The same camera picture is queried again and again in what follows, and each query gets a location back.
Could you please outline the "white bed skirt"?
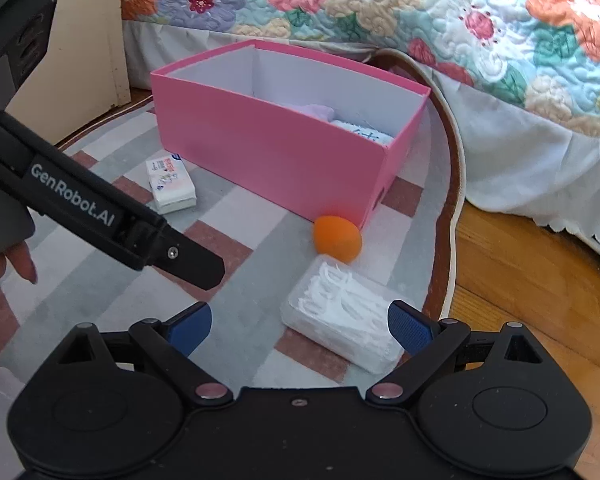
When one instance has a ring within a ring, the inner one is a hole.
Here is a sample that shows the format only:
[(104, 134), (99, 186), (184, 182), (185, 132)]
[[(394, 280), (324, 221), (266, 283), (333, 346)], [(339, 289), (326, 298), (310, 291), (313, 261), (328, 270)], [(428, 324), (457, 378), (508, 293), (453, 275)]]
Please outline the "white bed skirt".
[[(126, 66), (133, 86), (149, 88), (149, 73), (180, 58), (247, 39), (273, 39), (355, 61), (377, 49), (358, 44), (289, 40), (207, 32), (123, 21)], [(471, 89), (442, 68), (415, 62), (441, 91), (462, 138), (467, 198), (485, 211), (519, 214), (554, 231), (600, 241), (600, 138), (550, 122), (544, 116)]]

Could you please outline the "orange makeup sponge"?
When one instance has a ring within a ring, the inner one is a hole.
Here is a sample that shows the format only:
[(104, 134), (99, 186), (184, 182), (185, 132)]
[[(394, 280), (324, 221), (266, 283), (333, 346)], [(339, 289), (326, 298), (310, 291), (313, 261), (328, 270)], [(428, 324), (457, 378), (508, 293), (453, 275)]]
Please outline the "orange makeup sponge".
[(320, 255), (329, 255), (350, 263), (362, 252), (361, 231), (349, 220), (337, 216), (321, 216), (314, 222), (313, 243)]

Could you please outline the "small white tissue pack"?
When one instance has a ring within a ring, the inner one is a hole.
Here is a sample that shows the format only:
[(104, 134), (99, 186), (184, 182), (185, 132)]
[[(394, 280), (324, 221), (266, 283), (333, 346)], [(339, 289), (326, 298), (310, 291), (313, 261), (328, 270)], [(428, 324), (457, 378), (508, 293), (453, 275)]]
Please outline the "small white tissue pack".
[(194, 182), (178, 154), (165, 154), (145, 162), (156, 211), (170, 214), (197, 203)]

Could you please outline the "pink cardboard box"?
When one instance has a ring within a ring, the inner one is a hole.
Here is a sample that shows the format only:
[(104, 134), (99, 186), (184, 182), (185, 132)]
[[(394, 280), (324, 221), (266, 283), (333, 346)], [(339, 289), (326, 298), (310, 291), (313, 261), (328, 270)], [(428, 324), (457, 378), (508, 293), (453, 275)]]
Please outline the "pink cardboard box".
[[(162, 146), (310, 221), (365, 226), (401, 168), (430, 90), (366, 64), (249, 40), (151, 75)], [(321, 104), (335, 120), (393, 137), (380, 145), (288, 110)]]

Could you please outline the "grey pink checkered rug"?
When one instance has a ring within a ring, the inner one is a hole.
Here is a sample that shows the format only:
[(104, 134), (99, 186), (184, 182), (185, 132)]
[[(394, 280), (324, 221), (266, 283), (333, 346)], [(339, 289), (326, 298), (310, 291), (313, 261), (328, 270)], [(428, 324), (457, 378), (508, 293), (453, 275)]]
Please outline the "grey pink checkered rug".
[[(200, 300), (210, 304), (213, 326), (193, 359), (230, 388), (368, 387), (372, 374), (280, 319), (315, 258), (311, 223), (208, 170), (189, 172), (197, 205), (169, 222), (223, 258), (223, 283), (204, 292), (153, 268), (132, 271), (38, 217), (30, 239), (38, 282), (14, 272), (0, 281), (0, 365), (27, 380), (76, 323), (125, 330)], [(447, 316), (464, 184), (456, 125), (434, 90), (403, 167), (364, 228), (353, 270), (430, 318)]]

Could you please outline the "clear box of floss picks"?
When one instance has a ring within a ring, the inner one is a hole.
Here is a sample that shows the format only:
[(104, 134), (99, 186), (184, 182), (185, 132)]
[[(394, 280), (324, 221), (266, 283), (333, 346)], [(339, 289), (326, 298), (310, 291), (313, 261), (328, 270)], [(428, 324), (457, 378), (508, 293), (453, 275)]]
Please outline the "clear box of floss picks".
[(407, 298), (328, 255), (317, 256), (280, 306), (283, 323), (374, 375), (393, 370), (403, 349), (388, 310)]

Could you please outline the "purple plush toy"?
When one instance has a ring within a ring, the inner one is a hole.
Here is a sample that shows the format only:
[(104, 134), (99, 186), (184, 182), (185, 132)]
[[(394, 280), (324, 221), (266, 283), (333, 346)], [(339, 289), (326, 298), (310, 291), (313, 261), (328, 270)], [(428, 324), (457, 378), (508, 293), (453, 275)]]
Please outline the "purple plush toy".
[(288, 110), (293, 110), (296, 113), (321, 120), (322, 122), (333, 122), (336, 116), (335, 111), (331, 107), (321, 104), (284, 104), (284, 107), (288, 108)]

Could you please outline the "blue wet wipes pack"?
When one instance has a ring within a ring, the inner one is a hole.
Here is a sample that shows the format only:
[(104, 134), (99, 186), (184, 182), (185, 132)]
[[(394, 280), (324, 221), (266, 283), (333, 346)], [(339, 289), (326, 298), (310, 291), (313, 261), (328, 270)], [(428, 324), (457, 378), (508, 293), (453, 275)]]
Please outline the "blue wet wipes pack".
[(350, 122), (343, 122), (342, 120), (333, 120), (332, 125), (380, 145), (390, 145), (393, 142), (392, 136), (389, 136), (387, 133), (383, 133), (374, 128), (355, 125), (351, 124)]

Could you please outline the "beige bedside cabinet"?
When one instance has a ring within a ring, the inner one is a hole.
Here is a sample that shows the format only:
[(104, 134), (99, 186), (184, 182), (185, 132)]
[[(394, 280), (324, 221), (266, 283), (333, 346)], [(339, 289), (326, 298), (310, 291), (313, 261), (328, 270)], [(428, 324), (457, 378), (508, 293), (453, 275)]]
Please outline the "beige bedside cabinet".
[(120, 0), (0, 0), (0, 111), (55, 144), (129, 99)]

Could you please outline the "floral quilted bedspread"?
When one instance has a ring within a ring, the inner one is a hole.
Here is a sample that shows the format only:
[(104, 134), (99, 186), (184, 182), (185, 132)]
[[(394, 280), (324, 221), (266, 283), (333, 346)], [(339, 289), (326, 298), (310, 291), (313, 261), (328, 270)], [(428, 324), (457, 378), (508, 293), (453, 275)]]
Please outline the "floral quilted bedspread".
[(125, 21), (393, 48), (600, 137), (600, 0), (121, 0)]

